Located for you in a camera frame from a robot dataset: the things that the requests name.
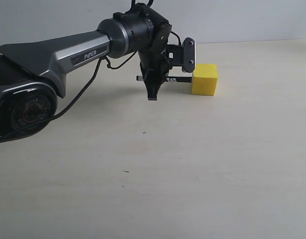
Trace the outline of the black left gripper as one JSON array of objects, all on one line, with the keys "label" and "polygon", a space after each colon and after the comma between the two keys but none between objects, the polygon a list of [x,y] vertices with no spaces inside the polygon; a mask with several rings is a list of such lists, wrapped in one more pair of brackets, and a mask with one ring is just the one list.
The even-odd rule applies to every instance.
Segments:
[{"label": "black left gripper", "polygon": [[144,48],[139,51],[140,69],[146,86],[148,100],[156,101],[161,85],[169,72],[166,48]]}]

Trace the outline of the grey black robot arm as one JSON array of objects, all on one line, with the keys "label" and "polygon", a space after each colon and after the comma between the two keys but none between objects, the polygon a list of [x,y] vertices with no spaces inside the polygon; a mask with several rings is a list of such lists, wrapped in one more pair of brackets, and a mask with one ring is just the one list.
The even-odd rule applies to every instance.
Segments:
[{"label": "grey black robot arm", "polygon": [[0,46],[0,143],[33,136],[52,120],[65,97],[66,77],[78,68],[109,58],[138,54],[148,98],[167,76],[169,21],[141,5],[117,12],[94,31],[38,42]]}]

